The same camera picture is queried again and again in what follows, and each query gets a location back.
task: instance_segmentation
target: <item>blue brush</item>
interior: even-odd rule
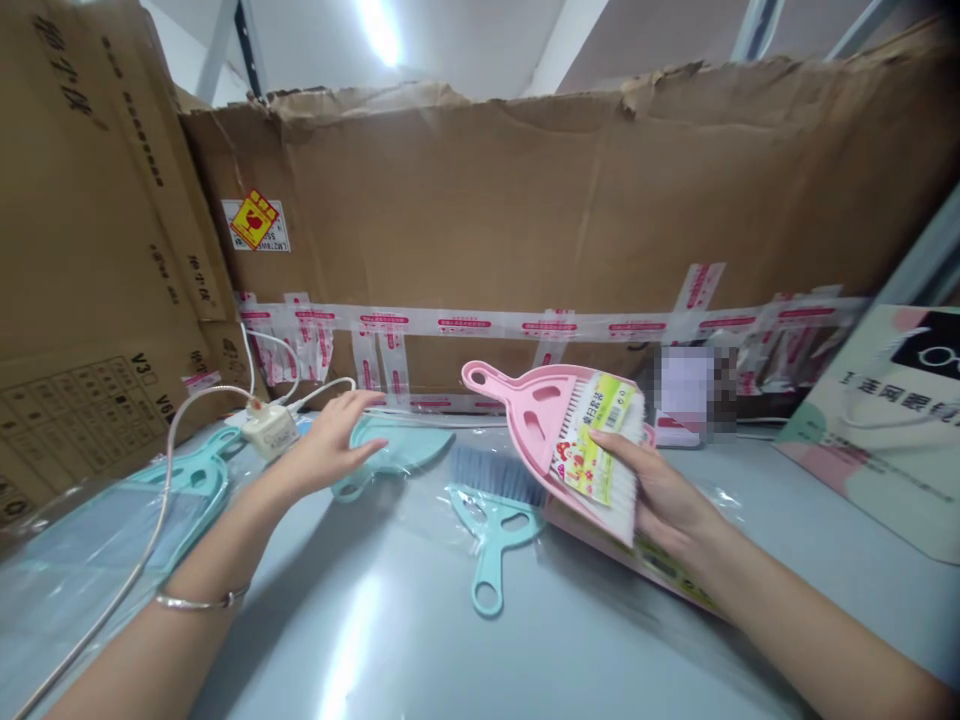
[[[516,457],[461,446],[453,449],[452,459],[458,483],[447,488],[447,492],[460,522],[480,541],[480,558],[470,593],[473,607],[484,617],[496,617],[503,610],[503,551],[526,545],[540,534],[545,523],[539,509],[546,500],[546,491]],[[478,507],[485,520],[476,518],[468,505]],[[523,527],[504,527],[518,516],[527,519]],[[483,585],[493,589],[493,605],[480,601]]]

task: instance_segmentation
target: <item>warning label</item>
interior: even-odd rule
[[[234,250],[290,252],[287,224],[279,200],[267,200],[254,190],[244,200],[221,200],[220,203]]]

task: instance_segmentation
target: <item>wall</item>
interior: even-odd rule
[[[785,0],[767,53],[822,57],[868,0]],[[560,92],[611,87],[668,65],[726,62],[747,0],[610,0],[560,84]],[[930,3],[905,0],[868,44],[876,44],[929,14]]]
[[[525,97],[557,91],[606,6],[607,0],[565,0]]]
[[[140,0],[140,4],[150,12],[157,26],[157,34],[160,35],[160,42],[163,44],[163,52],[173,81],[187,92],[196,93],[200,70],[207,55],[206,46],[150,0]],[[222,107],[231,102],[243,102],[247,97],[247,89],[246,80],[241,78],[233,68],[224,65],[220,71],[217,92],[211,104],[214,107]]]

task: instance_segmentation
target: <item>silver bracelet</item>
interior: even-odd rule
[[[165,586],[161,586],[153,599],[165,608],[170,608],[171,610],[224,610],[234,605],[247,594],[250,590],[250,583],[247,583],[237,590],[231,590],[224,596],[223,600],[212,603],[195,603],[191,600],[171,597],[164,592],[164,589]]]

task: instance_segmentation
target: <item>yellow label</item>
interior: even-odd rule
[[[230,227],[251,250],[256,250],[277,221],[277,215],[276,208],[266,198],[256,190],[251,190],[240,204],[240,210]]]
[[[557,450],[564,462],[561,475],[577,492],[610,505],[613,456],[590,437],[590,429],[619,432],[637,389],[613,375],[597,373],[577,403],[572,436],[561,438]]]

